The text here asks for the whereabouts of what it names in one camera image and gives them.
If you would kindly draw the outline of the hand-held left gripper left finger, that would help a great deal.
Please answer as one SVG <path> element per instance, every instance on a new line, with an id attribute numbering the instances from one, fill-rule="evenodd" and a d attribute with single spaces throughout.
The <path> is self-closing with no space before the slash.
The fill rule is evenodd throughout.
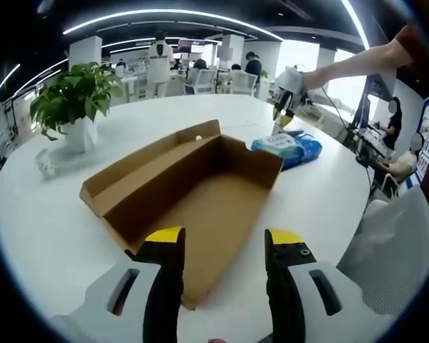
<path id="1" fill-rule="evenodd" d="M 51 326 L 67 342 L 176 342 L 185 229 L 160 229 L 138 252 L 87 287 L 84 301 Z"/>

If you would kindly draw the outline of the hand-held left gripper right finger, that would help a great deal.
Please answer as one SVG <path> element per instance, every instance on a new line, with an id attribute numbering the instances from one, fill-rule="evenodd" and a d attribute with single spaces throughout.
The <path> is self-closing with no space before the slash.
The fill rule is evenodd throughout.
<path id="1" fill-rule="evenodd" d="M 293 232 L 265 230 L 265 269 L 272 342 L 375 342 L 395 320 Z"/>

